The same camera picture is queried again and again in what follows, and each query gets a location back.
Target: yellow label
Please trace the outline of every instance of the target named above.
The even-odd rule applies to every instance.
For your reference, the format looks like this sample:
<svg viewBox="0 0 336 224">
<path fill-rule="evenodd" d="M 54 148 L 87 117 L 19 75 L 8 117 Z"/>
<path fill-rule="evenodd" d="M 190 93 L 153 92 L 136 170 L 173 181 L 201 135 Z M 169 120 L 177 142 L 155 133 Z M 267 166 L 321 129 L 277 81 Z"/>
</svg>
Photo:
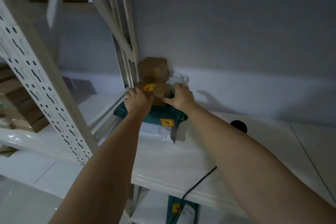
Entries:
<svg viewBox="0 0 336 224">
<path fill-rule="evenodd" d="M 144 91 L 153 91 L 154 87 L 156 84 L 146 84 L 145 87 L 143 88 Z"/>
<path fill-rule="evenodd" d="M 176 214 L 176 213 L 181 214 L 181 209 L 180 209 L 180 204 L 179 203 L 173 204 L 173 209 L 172 209 L 171 213 L 172 214 Z"/>
<path fill-rule="evenodd" d="M 174 121 L 173 120 L 168 120 L 168 119 L 160 119 L 162 126 L 167 126 L 167 127 L 174 127 Z"/>
</svg>

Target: floor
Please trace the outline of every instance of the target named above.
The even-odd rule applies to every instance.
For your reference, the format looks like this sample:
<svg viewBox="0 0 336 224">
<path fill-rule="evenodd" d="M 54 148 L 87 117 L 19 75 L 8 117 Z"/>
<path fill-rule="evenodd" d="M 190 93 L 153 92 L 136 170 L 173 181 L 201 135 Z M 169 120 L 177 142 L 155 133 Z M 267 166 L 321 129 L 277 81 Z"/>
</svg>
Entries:
<svg viewBox="0 0 336 224">
<path fill-rule="evenodd" d="M 0 222 L 47 224 L 62 199 L 0 176 Z"/>
</svg>

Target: black round object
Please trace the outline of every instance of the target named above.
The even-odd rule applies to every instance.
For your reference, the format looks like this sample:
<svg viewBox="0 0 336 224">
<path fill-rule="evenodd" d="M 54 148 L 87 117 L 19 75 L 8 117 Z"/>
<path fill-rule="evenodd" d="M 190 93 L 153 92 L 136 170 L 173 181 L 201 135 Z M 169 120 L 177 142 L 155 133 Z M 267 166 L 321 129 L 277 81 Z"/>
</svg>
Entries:
<svg viewBox="0 0 336 224">
<path fill-rule="evenodd" d="M 244 122 L 241 120 L 234 120 L 230 123 L 235 128 L 239 129 L 241 132 L 247 133 L 247 126 Z"/>
</svg>

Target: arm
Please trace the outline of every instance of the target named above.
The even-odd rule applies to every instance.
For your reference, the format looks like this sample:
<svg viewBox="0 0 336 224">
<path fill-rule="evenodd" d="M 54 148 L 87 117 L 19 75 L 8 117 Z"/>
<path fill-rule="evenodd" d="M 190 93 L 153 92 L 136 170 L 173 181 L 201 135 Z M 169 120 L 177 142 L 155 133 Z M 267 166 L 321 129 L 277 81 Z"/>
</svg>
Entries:
<svg viewBox="0 0 336 224">
<path fill-rule="evenodd" d="M 135 88 L 124 103 L 128 115 L 79 173 L 49 224 L 119 223 L 129 195 L 140 126 L 153 99 Z"/>
<path fill-rule="evenodd" d="M 256 223 L 335 223 L 333 206 L 253 138 L 195 103 L 188 87 L 175 84 L 175 97 L 164 101 L 189 116 L 225 185 Z"/>
</svg>

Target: black cable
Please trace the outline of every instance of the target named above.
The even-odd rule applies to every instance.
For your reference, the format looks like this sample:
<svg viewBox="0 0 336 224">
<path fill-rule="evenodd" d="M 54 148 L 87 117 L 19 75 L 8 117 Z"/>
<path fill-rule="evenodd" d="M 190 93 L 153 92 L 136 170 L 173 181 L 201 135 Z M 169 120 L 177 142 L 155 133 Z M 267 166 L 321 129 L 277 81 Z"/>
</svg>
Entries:
<svg viewBox="0 0 336 224">
<path fill-rule="evenodd" d="M 206 175 L 203 176 L 202 179 L 200 179 L 194 186 L 191 187 L 190 190 L 188 190 L 182 197 L 181 203 L 180 203 L 180 210 L 182 211 L 182 204 L 184 201 L 184 198 L 194 189 L 196 188 L 205 178 L 207 178 L 213 171 L 215 171 L 217 169 L 217 166 L 214 167 L 210 172 L 208 172 Z M 170 224 L 172 224 L 172 222 L 175 220 L 175 217 L 179 214 L 179 211 L 177 212 L 177 214 L 174 215 L 174 217 L 172 218 L 172 220 L 170 221 Z"/>
</svg>

